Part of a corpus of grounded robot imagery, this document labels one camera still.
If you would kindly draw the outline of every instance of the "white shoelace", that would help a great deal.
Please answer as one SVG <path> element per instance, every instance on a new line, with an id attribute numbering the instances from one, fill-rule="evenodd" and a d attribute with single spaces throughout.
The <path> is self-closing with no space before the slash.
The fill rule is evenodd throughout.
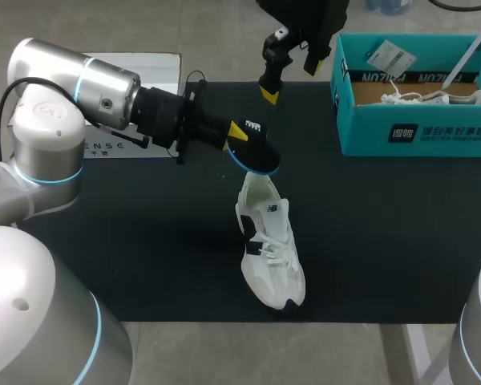
<path id="1" fill-rule="evenodd" d="M 260 252 L 262 256 L 267 257 L 268 265 L 283 265 L 287 269 L 298 270 L 297 256 L 290 247 L 292 237 L 289 237 L 289 243 L 285 244 L 261 232 L 257 234 L 264 241 Z"/>
<path id="2" fill-rule="evenodd" d="M 392 95 L 383 94 L 382 103 L 383 104 L 420 104 L 418 98 L 422 98 L 418 92 L 408 92 L 407 94 L 401 95 L 399 89 L 395 86 L 394 82 L 390 81 L 394 86 L 395 93 Z M 403 99 L 405 96 L 418 96 L 415 99 Z"/>

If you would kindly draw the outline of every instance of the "box label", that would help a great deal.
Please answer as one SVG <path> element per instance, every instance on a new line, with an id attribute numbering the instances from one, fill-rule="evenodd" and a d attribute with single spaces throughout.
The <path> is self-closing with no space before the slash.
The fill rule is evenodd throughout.
<path id="1" fill-rule="evenodd" d="M 367 62 L 377 69 L 398 78 L 410 68 L 416 60 L 417 58 L 411 53 L 385 40 L 372 56 L 370 56 Z"/>
<path id="2" fill-rule="evenodd" d="M 418 124 L 394 124 L 388 135 L 389 143 L 411 143 L 415 139 Z"/>

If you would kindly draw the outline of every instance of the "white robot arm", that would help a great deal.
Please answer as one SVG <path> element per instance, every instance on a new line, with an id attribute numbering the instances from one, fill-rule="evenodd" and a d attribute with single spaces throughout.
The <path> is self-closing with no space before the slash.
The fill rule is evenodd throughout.
<path id="1" fill-rule="evenodd" d="M 186 89 L 183 97 L 147 89 L 136 73 L 33 38 L 14 50 L 7 80 L 21 99 L 12 119 L 14 156 L 3 163 L 0 153 L 0 225 L 64 209 L 76 199 L 84 116 L 144 148 L 150 138 L 166 148 L 177 140 L 179 163 L 188 142 L 200 140 L 228 148 L 238 164 L 259 173 L 270 174 L 279 165 L 278 154 L 266 143 L 266 128 L 254 131 L 247 120 L 236 124 L 201 111 L 205 81 Z M 137 124 L 144 140 L 116 131 L 130 123 Z"/>

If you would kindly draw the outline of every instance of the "white sign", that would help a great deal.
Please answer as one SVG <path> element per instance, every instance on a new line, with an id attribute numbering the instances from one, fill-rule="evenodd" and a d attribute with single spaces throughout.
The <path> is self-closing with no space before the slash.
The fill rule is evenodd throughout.
<path id="1" fill-rule="evenodd" d="M 377 69 L 399 78 L 416 60 L 417 58 L 409 52 L 385 40 L 367 62 Z"/>

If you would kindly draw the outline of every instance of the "black table mat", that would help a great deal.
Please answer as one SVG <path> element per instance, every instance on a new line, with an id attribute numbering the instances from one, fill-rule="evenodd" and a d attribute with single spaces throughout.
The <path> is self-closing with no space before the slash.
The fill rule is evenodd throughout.
<path id="1" fill-rule="evenodd" d="M 86 160 L 69 209 L 20 224 L 123 321 L 456 322 L 481 267 L 481 159 L 348 158 L 328 83 L 211 83 L 205 109 L 270 124 L 306 276 L 292 316 L 244 282 L 245 173 L 194 144 L 173 159 Z"/>

